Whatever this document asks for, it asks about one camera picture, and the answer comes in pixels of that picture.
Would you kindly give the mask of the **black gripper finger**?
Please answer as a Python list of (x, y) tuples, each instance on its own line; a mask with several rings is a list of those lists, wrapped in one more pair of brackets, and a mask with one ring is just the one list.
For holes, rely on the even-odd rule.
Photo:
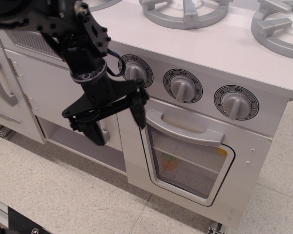
[(88, 137), (96, 145), (104, 146), (105, 140), (103, 133), (97, 123), (91, 122), (82, 125), (83, 134)]
[(134, 99), (130, 110), (139, 128), (144, 129), (146, 126), (146, 115), (144, 105), (141, 99)]

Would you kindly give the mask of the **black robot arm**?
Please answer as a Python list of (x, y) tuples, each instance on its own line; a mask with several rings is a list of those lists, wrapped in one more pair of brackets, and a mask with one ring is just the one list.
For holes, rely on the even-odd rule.
[(0, 29), (41, 33), (53, 51), (67, 63), (74, 82), (84, 94), (67, 107), (62, 116), (75, 131), (103, 146), (105, 137), (98, 122), (130, 109), (137, 125), (146, 126), (144, 106), (148, 94), (144, 81), (115, 81), (105, 56), (115, 55), (108, 47), (107, 28), (93, 18), (81, 0), (0, 0)]

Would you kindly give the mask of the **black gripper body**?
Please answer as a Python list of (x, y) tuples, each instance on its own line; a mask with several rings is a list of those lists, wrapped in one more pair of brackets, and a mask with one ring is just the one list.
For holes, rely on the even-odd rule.
[(142, 79), (116, 81), (106, 72), (98, 78), (81, 83), (84, 94), (67, 107), (62, 116), (70, 121), (74, 130), (81, 131), (82, 125), (95, 122), (130, 109), (134, 99), (148, 100)]

